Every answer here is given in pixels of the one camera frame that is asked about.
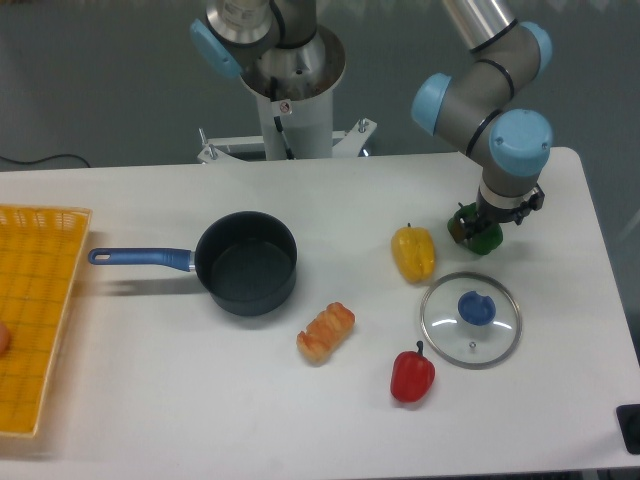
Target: orange object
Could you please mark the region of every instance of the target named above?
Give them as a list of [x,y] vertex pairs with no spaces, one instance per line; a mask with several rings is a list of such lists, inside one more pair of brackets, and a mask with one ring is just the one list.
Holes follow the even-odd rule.
[[339,302],[332,303],[307,326],[306,333],[298,334],[298,350],[310,362],[324,362],[353,330],[355,321],[353,312]]
[[91,219],[80,208],[0,205],[0,435],[35,435]]

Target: gray floor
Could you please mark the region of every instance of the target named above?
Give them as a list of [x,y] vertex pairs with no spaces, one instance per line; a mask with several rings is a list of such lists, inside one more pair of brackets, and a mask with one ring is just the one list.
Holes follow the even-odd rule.
[[[256,135],[251,96],[190,43],[205,1],[50,0],[0,7],[0,155],[72,152],[95,167],[194,162],[197,128]],[[378,122],[375,154],[449,151],[410,119],[422,82],[470,58],[439,1],[319,0],[347,50],[335,128]],[[514,101],[543,113],[582,157],[631,331],[640,344],[640,1],[514,0],[554,41],[548,70]],[[0,168],[15,167],[0,162]],[[73,160],[46,168],[78,166]],[[579,225],[567,225],[580,235]]]

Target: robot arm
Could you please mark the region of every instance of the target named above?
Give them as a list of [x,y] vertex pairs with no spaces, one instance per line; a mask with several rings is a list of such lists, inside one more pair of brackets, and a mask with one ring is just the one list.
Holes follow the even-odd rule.
[[[537,181],[549,158],[551,126],[536,112],[502,109],[542,73],[552,47],[542,29],[518,23],[502,0],[445,0],[444,5],[475,63],[463,78],[439,73],[427,79],[411,113],[427,132],[483,168],[475,207],[461,208],[449,223],[456,242],[473,243],[500,223],[519,225],[542,207]],[[493,248],[501,238],[500,233]]]
[[218,73],[240,76],[255,96],[268,160],[331,157],[332,90],[345,54],[317,24],[315,0],[215,0],[191,38]]
[[235,78],[273,47],[305,45],[317,29],[313,0],[216,0],[191,38],[215,70]]

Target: light blue joint cap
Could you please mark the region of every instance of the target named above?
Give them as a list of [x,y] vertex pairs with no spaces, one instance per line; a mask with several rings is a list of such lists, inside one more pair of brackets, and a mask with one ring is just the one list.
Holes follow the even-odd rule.
[[200,20],[195,20],[191,24],[191,40],[200,55],[220,75],[235,78],[242,73],[240,64]]
[[431,135],[435,135],[440,107],[450,81],[451,77],[436,73],[422,84],[413,99],[411,118]]
[[539,76],[544,72],[545,68],[547,68],[551,57],[553,57],[551,37],[546,31],[533,22],[522,22],[520,25],[529,30],[538,42],[538,47],[540,48],[540,67],[538,68],[537,76]]
[[511,110],[496,121],[489,136],[491,155],[508,174],[537,175],[549,160],[553,132],[546,118],[531,110]]

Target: metal bracket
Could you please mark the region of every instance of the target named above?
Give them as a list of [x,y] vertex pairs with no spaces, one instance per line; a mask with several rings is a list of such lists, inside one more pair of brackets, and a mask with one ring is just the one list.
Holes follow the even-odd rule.
[[[366,142],[377,127],[378,124],[373,120],[362,118],[350,131],[334,131],[332,157],[369,156],[371,152],[366,148]],[[203,148],[198,154],[198,163],[265,160],[264,141],[261,136],[207,139],[202,129],[200,129],[200,136]]]
[[361,152],[368,157],[369,152],[365,149],[365,144],[373,132],[378,128],[378,124],[368,118],[358,120],[351,131],[336,145],[333,146],[333,158],[354,158],[359,157]]

